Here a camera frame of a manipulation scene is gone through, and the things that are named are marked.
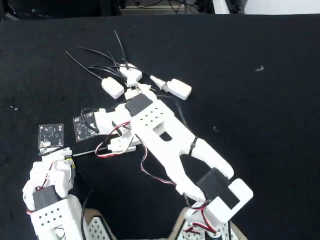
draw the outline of red wire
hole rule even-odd
[[[213,232],[213,233],[217,233],[217,231],[210,225],[210,223],[208,222],[206,216],[205,216],[205,212],[204,210],[201,210],[201,214],[202,214],[202,217],[203,217],[203,220],[205,222],[205,224],[207,225],[207,227],[209,228],[210,232]]]

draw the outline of black wire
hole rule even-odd
[[[188,206],[188,208],[193,209],[193,210],[201,210],[202,208],[204,208],[205,206],[207,206],[209,204],[209,201],[206,200],[201,206],[197,206],[197,207],[192,207],[191,204],[189,203],[188,197],[183,194],[184,199],[185,199],[185,203]]]
[[[139,6],[137,4],[137,1],[133,0],[133,3],[134,5],[139,8],[139,9],[144,9],[144,8],[147,8],[147,7],[151,7],[151,6],[155,6],[155,5],[158,5],[159,3],[163,2],[164,0],[159,0],[159,1],[156,1],[154,3],[151,3],[151,4],[148,4],[148,5],[144,5],[144,6]]]
[[[77,64],[79,64],[84,70],[86,70],[87,72],[91,73],[93,76],[97,77],[100,80],[103,80],[102,77],[100,77],[99,75],[95,74],[94,72],[90,71],[89,69],[87,69],[84,65],[82,65],[77,59],[75,59],[69,52],[65,52],[66,54],[69,55],[70,58],[72,58],[73,61],[75,61]]]
[[[109,59],[110,61],[112,61],[113,63],[115,62],[114,57],[109,56],[109,55],[107,55],[107,54],[105,54],[105,53],[103,53],[103,52],[101,52],[101,51],[97,51],[97,50],[94,50],[94,49],[91,49],[91,48],[86,48],[86,47],[83,47],[83,46],[78,46],[78,48],[80,48],[80,49],[82,49],[82,50],[85,50],[85,51],[87,51],[87,52],[90,52],[90,53],[94,53],[94,54],[103,56],[103,57]]]
[[[178,11],[175,10],[175,8],[172,6],[171,0],[168,0],[168,4],[169,4],[169,6],[172,8],[172,10],[173,10],[176,14],[178,14]]]
[[[123,66],[114,65],[114,66],[108,66],[108,68],[123,68]],[[151,76],[152,76],[152,74],[150,74],[150,73],[148,73],[147,71],[142,70],[141,68],[138,68],[138,67],[136,67],[136,66],[129,66],[129,65],[128,65],[128,68],[129,68],[129,69],[137,69],[137,70],[139,70],[140,72],[142,72],[143,74],[147,75],[148,77],[151,77]]]
[[[179,115],[180,115],[180,119],[181,121],[183,122],[183,124],[189,128],[188,124],[187,124],[187,121],[185,119],[185,116],[184,116],[184,113],[182,112],[182,109],[181,109],[181,106],[180,106],[180,103],[178,102],[178,99],[174,96],[167,96],[167,95],[156,95],[157,97],[160,97],[160,98],[168,98],[168,99],[171,99],[174,101],[175,103],[175,106],[176,108],[178,109],[178,112],[179,112]]]
[[[101,71],[105,71],[111,75],[114,75],[122,80],[124,80],[124,82],[126,83],[126,78],[124,76],[119,75],[118,73],[114,72],[114,71],[110,71],[107,68],[101,67],[101,66],[89,66],[88,69],[93,69],[93,70],[101,70]]]
[[[93,193],[93,189],[91,189],[89,191],[89,193],[87,194],[84,203],[82,205],[82,210],[81,210],[81,218],[80,218],[80,224],[81,224],[81,234],[82,234],[82,238],[83,240],[87,240],[86,238],[86,234],[85,234],[85,229],[84,229],[84,217],[85,217],[85,209],[89,200],[89,197],[91,196],[91,194]]]
[[[117,128],[117,129],[113,129],[113,130],[106,136],[105,140],[104,140],[103,143],[100,145],[100,147],[97,149],[97,151],[99,151],[99,149],[108,142],[111,134],[112,134],[114,131],[116,131],[116,130],[118,130],[118,128]]]
[[[63,230],[63,235],[62,235],[62,237],[61,237],[61,239],[63,239],[63,238],[65,237],[65,235],[66,235],[65,229],[62,228],[62,227],[56,227],[55,229],[62,229],[62,230]]]
[[[51,150],[51,151],[45,151],[44,153],[41,153],[41,152],[40,152],[38,155],[39,155],[40,157],[48,156],[49,154],[55,153],[55,152],[57,152],[57,151],[59,151],[59,150],[66,149],[66,148],[70,148],[70,147],[69,147],[69,146],[60,146],[60,147],[55,148],[55,149],[53,149],[53,150]]]
[[[228,234],[229,234],[229,240],[231,240],[231,221],[228,221]]]
[[[82,121],[83,121],[83,123],[86,125],[86,127],[88,128],[88,129],[90,129],[90,130],[92,130],[92,131],[94,131],[95,133],[99,133],[100,131],[99,131],[99,129],[97,128],[97,126],[95,126],[95,127],[92,127],[92,126],[90,126],[90,124],[85,120],[85,118],[84,118],[84,112],[85,111],[91,111],[91,112],[96,112],[97,110],[96,109],[93,109],[93,108],[88,108],[88,107],[86,107],[86,108],[82,108],[81,109],[81,113],[80,113],[80,115],[81,115],[81,119],[82,119]]]
[[[114,30],[114,34],[115,34],[115,36],[116,36],[116,39],[117,39],[118,42],[119,42],[119,45],[120,45],[120,48],[121,48],[121,52],[122,52],[122,57],[123,57],[123,59],[124,59],[124,64],[125,64],[126,69],[128,70],[129,67],[128,67],[128,61],[127,61],[127,56],[126,56],[126,53],[125,53],[124,46],[122,45],[122,42],[121,42],[121,40],[120,40],[120,38],[119,38],[116,30]]]

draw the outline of electronic component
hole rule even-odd
[[[139,94],[132,98],[126,105],[125,108],[128,109],[131,116],[135,116],[140,113],[143,109],[152,104],[152,101],[146,97],[144,94]]]
[[[101,86],[103,90],[105,90],[114,99],[118,99],[125,93],[124,87],[112,77],[104,78],[101,82]]]
[[[210,169],[196,185],[203,191],[208,201],[220,197],[222,201],[233,209],[239,199],[230,191],[228,186],[231,182],[215,167]]]
[[[92,111],[83,114],[83,118],[90,126],[92,126],[93,128],[96,127],[95,114]],[[95,131],[92,131],[87,127],[87,125],[82,120],[81,116],[77,116],[73,118],[73,128],[74,128],[75,140],[77,142],[80,142],[89,138],[93,138],[98,135],[98,133],[96,133]]]
[[[59,202],[61,198],[57,195],[55,186],[51,185],[35,191],[33,193],[33,200],[35,210],[38,211],[47,206],[50,206],[51,204]]]
[[[38,148],[63,147],[64,125],[45,124],[39,125]]]

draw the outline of white plastic part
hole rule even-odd
[[[239,202],[230,209],[217,196],[204,210],[210,223],[223,224],[228,222],[254,196],[252,190],[239,178],[234,180],[228,188],[239,199]]]
[[[124,108],[124,104],[120,104],[116,107],[116,111],[106,112],[104,108],[100,108],[99,111],[94,112],[94,118],[99,135],[107,135],[115,128],[113,123],[123,124],[130,121],[131,116],[129,111]]]
[[[133,97],[137,96],[139,94],[137,89],[131,89],[128,88],[126,92],[124,93],[124,97],[126,100],[132,99]]]
[[[101,86],[114,99],[118,99],[125,92],[125,88],[112,77],[104,78]]]
[[[92,218],[88,225],[88,231],[89,239],[91,240],[112,240],[100,217],[95,216]]]
[[[128,63],[128,66],[130,67],[127,69],[125,64],[121,64],[119,67],[119,71],[124,77],[127,78],[126,86],[133,87],[142,78],[142,72],[139,71],[138,69],[135,69],[136,66],[132,65],[131,63]]]
[[[158,128],[167,132],[172,139],[162,140],[155,131]],[[196,201],[206,200],[200,188],[186,175],[180,159],[180,155],[189,153],[195,135],[161,100],[155,101],[131,118],[131,132],[142,139],[150,152],[163,165],[168,177],[176,183],[176,190],[180,194],[185,193]],[[204,161],[210,168],[217,168],[228,179],[233,176],[232,167],[204,140],[198,139],[194,150],[196,151],[192,152],[192,156]]]
[[[186,100],[191,93],[191,86],[178,79],[172,79],[166,83],[168,91],[182,100]]]
[[[55,147],[48,148],[47,151],[52,151]],[[67,165],[68,161],[65,162],[65,156],[71,156],[72,150],[67,147],[59,151],[53,152],[47,156],[42,157],[42,161],[36,161],[33,163],[30,171],[30,179],[26,182],[22,189],[22,198],[25,202],[26,207],[30,211],[34,211],[35,202],[33,193],[37,187],[41,187],[46,180],[44,187],[54,185],[56,193],[61,197],[65,198],[68,191],[73,187],[73,179],[71,177],[71,171],[73,170],[71,165]]]
[[[77,197],[68,195],[65,199],[30,214],[35,234],[39,240],[60,240],[55,228],[63,228],[65,238],[82,240],[81,205]],[[91,239],[86,221],[83,221],[84,233]]]

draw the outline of white wire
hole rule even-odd
[[[107,154],[97,154],[97,151],[98,151],[99,147],[104,143],[104,142],[101,142],[95,149],[95,155],[97,155],[99,158],[108,158],[108,157],[112,157],[114,155],[124,154],[128,150],[128,148],[130,147],[130,145],[131,145],[133,140],[134,140],[134,137],[131,138],[131,140],[129,141],[128,146],[121,152],[110,152],[110,153],[107,153]]]
[[[160,182],[162,182],[162,183],[164,183],[164,184],[172,184],[172,185],[175,185],[172,181],[164,180],[164,179],[162,179],[162,178],[160,178],[160,177],[154,176],[154,175],[152,175],[151,173],[149,173],[147,170],[145,170],[143,164],[144,164],[144,161],[146,160],[146,158],[147,158],[147,156],[148,156],[148,148],[147,148],[147,146],[145,145],[145,143],[140,139],[140,137],[138,137],[137,135],[136,135],[136,137],[140,140],[140,142],[141,142],[141,144],[142,144],[142,146],[143,146],[143,148],[144,148],[144,155],[143,155],[143,158],[142,158],[142,160],[141,160],[141,162],[140,162],[141,171],[142,171],[143,173],[149,175],[150,177],[153,177],[154,179],[159,180]]]

